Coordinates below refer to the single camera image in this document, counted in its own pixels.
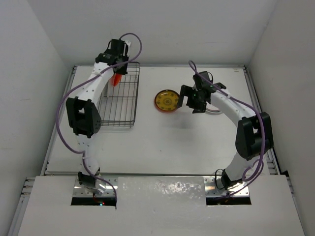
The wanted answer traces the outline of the orange plate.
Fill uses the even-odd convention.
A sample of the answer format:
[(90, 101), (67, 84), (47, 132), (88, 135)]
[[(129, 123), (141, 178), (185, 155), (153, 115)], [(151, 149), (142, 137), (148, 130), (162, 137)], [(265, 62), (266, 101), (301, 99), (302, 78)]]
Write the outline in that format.
[(117, 86), (122, 79), (122, 74), (115, 73), (112, 78), (112, 86)]
[(164, 98), (164, 99), (155, 99), (154, 105), (155, 108), (162, 113), (172, 113), (177, 110), (178, 99)]

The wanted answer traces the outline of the yellow plate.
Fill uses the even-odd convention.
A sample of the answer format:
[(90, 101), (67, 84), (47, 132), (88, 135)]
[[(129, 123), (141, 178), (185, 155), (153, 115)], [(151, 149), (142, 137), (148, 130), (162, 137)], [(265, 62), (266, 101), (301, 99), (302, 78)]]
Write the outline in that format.
[(171, 89), (165, 89), (157, 93), (154, 105), (160, 112), (171, 113), (177, 110), (179, 94)]

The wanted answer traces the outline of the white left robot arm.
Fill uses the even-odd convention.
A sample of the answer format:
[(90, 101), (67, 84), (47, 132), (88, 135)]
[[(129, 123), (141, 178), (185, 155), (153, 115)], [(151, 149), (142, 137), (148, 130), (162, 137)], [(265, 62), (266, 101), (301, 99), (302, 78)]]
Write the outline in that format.
[(74, 98), (66, 100), (66, 112), (69, 126), (78, 142), (79, 151), (83, 153), (78, 173), (78, 181), (87, 192), (101, 195), (106, 190), (106, 183), (100, 180), (100, 167), (96, 158), (96, 134), (101, 128), (102, 118), (97, 109), (97, 102), (116, 74), (126, 74), (127, 64), (110, 68), (112, 65), (129, 60), (131, 42), (112, 39), (105, 52), (99, 54), (89, 80), (95, 80), (82, 86), (82, 90)]

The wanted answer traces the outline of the white plate teal rim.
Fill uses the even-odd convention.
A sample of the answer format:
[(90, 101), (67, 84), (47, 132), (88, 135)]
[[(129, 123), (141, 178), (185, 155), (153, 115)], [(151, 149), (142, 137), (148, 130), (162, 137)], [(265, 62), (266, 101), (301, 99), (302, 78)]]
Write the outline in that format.
[(206, 107), (206, 112), (212, 115), (220, 115), (222, 111), (218, 108)]

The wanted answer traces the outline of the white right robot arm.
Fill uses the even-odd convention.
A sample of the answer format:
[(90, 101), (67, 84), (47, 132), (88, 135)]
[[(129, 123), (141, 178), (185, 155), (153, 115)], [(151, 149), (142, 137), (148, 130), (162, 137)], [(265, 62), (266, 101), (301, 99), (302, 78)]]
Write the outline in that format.
[(222, 188), (228, 190), (237, 183), (253, 180), (262, 167), (264, 154), (274, 145), (270, 116), (231, 96), (225, 85), (213, 83), (207, 71), (195, 73), (193, 80), (193, 87), (181, 86), (177, 107), (182, 107), (184, 98), (194, 114), (205, 113), (207, 105), (213, 105), (237, 128), (236, 154), (222, 171)]

